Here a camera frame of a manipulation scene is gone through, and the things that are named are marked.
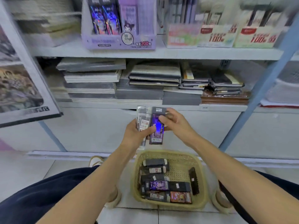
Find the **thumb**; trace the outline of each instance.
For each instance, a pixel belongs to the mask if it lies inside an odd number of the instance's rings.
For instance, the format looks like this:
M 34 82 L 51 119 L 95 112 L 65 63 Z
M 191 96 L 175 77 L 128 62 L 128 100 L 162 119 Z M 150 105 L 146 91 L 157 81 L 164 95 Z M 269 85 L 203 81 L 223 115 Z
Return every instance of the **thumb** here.
M 144 131 L 140 131 L 139 134 L 142 138 L 145 138 L 146 136 L 150 135 L 151 133 L 154 133 L 156 131 L 156 128 L 154 126 L 147 128 Z
M 159 116 L 159 120 L 161 121 L 161 123 L 168 126 L 170 129 L 172 129 L 174 126 L 174 122 L 166 118 L 165 116 Z

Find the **shelf support post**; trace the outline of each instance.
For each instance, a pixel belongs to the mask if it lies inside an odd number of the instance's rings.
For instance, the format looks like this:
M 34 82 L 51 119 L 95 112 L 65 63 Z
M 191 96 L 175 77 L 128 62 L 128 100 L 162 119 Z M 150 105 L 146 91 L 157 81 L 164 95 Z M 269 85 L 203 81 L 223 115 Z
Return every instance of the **shelf support post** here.
M 242 129 L 246 121 L 252 115 L 253 111 L 256 109 L 261 99 L 263 99 L 267 91 L 271 88 L 276 78 L 279 76 L 280 72 L 283 70 L 288 61 L 291 60 L 297 50 L 299 50 L 299 13 L 296 15 L 294 22 L 286 33 L 283 41 L 279 45 L 279 49 L 283 50 L 281 58 L 270 64 L 263 75 L 260 77 L 259 81 L 255 84 L 252 89 L 252 95 L 249 99 L 249 103 L 245 112 L 242 112 L 237 118 L 236 122 L 222 141 L 219 149 L 221 151 L 226 151 L 231 142 L 237 136 L 238 132 Z

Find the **blue metal pole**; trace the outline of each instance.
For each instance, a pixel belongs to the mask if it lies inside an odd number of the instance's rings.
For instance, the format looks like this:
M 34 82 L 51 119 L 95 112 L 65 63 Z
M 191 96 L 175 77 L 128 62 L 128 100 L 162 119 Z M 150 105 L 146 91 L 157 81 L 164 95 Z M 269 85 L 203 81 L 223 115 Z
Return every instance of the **blue metal pole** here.
M 67 152 L 65 147 L 58 140 L 58 138 L 53 134 L 53 132 L 50 130 L 50 128 L 47 126 L 47 124 L 44 121 L 39 121 L 38 123 L 44 129 L 44 131 L 47 133 L 47 135 L 49 135 L 49 137 L 52 139 L 52 141 L 57 145 L 59 150 L 62 151 L 62 152 Z
M 231 142 L 237 136 L 238 132 L 244 126 L 246 121 L 249 119 L 257 105 L 260 103 L 271 88 L 275 79 L 278 77 L 280 72 L 283 70 L 288 61 L 292 58 L 294 53 L 299 49 L 299 14 L 297 14 L 291 28 L 286 33 L 283 41 L 281 42 L 279 49 L 283 50 L 283 54 L 280 60 L 270 64 L 261 76 L 259 81 L 255 84 L 252 89 L 252 96 L 249 99 L 249 103 L 245 112 L 242 112 L 237 118 L 236 122 L 222 141 L 219 149 L 226 151 Z

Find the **purple display box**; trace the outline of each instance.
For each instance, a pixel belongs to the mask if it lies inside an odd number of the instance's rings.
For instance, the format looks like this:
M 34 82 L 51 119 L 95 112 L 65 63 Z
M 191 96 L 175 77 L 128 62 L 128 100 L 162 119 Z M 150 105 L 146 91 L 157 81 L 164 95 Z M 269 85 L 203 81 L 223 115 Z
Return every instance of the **purple display box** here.
M 94 26 L 89 11 L 87 0 L 82 1 L 82 23 L 81 37 L 83 45 L 87 49 L 146 49 L 156 48 L 156 0 L 151 0 L 154 6 L 153 33 L 149 35 L 138 34 L 133 35 L 129 32 L 121 35 L 96 35 L 94 34 Z

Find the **person's left hand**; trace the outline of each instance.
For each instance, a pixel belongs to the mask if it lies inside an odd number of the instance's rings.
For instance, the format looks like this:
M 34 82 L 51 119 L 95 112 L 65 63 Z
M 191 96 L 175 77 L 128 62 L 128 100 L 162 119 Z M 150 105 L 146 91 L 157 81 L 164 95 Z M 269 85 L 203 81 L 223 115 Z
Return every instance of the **person's left hand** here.
M 141 145 L 143 139 L 155 131 L 156 128 L 154 126 L 149 127 L 144 131 L 138 131 L 136 129 L 136 120 L 134 119 L 127 125 L 120 146 L 135 152 Z

